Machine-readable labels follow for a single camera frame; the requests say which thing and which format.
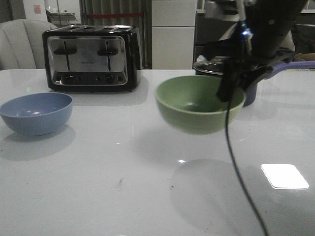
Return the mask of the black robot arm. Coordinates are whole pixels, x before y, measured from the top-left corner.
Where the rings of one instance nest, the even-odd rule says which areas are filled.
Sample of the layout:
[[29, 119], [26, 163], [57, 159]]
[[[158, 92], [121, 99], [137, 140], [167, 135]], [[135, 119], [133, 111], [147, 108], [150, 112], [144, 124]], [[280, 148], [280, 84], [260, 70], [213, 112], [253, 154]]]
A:
[[207, 42], [207, 60], [225, 57], [219, 100], [229, 101], [235, 88], [249, 90], [267, 78], [272, 66], [290, 62], [293, 51], [282, 47], [303, 10], [304, 0], [207, 0], [205, 17], [236, 23], [228, 39]]

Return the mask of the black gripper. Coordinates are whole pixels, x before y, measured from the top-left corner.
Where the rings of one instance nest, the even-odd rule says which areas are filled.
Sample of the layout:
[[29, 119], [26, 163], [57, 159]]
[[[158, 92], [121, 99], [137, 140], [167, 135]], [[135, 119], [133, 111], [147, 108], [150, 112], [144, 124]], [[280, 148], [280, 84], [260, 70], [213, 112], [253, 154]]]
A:
[[247, 51], [244, 42], [220, 40], [205, 44], [205, 60], [223, 62], [223, 75], [216, 96], [221, 102], [228, 102], [235, 90], [250, 90], [273, 72], [270, 64], [292, 59], [293, 51], [279, 47], [270, 56], [257, 56]]

